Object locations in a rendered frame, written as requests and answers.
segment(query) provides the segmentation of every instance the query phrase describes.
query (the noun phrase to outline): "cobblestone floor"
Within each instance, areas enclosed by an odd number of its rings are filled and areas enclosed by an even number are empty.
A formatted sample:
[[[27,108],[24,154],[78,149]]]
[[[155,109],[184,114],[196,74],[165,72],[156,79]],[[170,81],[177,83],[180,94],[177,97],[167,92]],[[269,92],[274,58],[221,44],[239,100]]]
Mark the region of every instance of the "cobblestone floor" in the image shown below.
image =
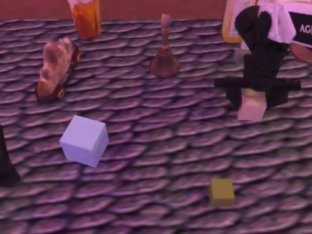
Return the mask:
[[[262,123],[235,119],[213,79],[240,76],[219,21],[175,21],[177,77],[148,62],[157,22],[111,22],[92,43],[70,21],[0,21],[0,124],[23,176],[0,190],[1,234],[311,234],[311,67],[288,57],[279,74],[304,89]],[[45,42],[69,36],[83,62],[63,102],[33,94]],[[110,146],[96,169],[64,159],[73,115],[105,121]],[[227,176],[237,199],[208,205],[209,180]]]

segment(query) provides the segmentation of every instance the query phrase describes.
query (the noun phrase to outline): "pink cube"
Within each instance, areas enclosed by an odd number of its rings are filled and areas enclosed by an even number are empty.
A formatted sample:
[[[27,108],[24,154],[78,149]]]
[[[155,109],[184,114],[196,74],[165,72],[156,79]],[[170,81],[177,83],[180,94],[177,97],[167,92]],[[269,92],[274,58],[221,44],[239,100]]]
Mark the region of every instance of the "pink cube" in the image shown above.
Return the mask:
[[[242,89],[242,104],[237,112],[238,120],[260,121],[267,109],[264,92]]]

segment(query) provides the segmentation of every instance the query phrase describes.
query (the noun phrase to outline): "box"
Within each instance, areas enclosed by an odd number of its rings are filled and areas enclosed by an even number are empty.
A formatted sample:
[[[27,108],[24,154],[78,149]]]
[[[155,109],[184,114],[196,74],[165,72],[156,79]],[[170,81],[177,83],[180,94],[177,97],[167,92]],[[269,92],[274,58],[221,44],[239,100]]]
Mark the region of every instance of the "box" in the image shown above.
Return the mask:
[[[218,207],[228,207],[234,202],[234,188],[231,179],[215,178],[209,186],[210,204]]]
[[[59,143],[68,160],[97,167],[108,141],[105,123],[74,116]]]

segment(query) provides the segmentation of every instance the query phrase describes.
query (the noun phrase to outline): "lavender cube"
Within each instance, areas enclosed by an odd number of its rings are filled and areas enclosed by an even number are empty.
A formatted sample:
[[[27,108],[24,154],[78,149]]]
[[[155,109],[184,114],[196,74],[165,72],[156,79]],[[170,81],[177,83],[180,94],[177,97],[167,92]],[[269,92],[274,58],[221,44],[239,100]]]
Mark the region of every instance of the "lavender cube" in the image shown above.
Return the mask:
[[[68,160],[97,167],[108,141],[105,123],[74,116],[59,143]]]

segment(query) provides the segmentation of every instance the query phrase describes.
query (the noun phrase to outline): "amber liquid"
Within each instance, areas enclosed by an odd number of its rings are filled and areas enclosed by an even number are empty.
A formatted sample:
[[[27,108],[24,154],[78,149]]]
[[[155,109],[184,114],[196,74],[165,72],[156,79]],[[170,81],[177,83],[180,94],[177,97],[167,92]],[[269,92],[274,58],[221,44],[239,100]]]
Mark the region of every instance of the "amber liquid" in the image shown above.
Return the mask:
[[[101,34],[98,0],[78,2],[72,9],[76,30],[83,40],[93,40]]]

